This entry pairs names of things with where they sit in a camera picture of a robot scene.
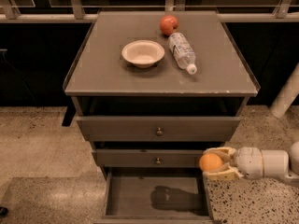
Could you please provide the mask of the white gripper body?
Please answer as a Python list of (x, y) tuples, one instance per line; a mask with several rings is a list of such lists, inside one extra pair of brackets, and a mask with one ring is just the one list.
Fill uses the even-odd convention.
[(242, 147), (234, 154), (234, 166), (240, 177), (260, 179), (263, 177), (263, 154), (257, 147)]

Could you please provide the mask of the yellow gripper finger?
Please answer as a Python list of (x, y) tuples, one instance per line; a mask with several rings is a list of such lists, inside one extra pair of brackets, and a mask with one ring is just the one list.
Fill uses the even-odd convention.
[(203, 176), (209, 180), (231, 181), (241, 178), (242, 174), (240, 174), (235, 167), (232, 167), (228, 163), (225, 163), (219, 169), (204, 171)]
[(213, 147), (204, 151), (205, 154), (213, 153), (218, 155), (223, 162), (230, 162), (233, 159), (236, 149), (232, 147)]

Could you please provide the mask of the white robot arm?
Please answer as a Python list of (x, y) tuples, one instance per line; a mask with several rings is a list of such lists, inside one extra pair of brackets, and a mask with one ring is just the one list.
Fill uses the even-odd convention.
[(290, 151), (257, 147), (215, 147), (204, 151), (199, 160), (203, 176), (209, 180), (274, 178), (286, 185), (299, 184), (298, 143)]

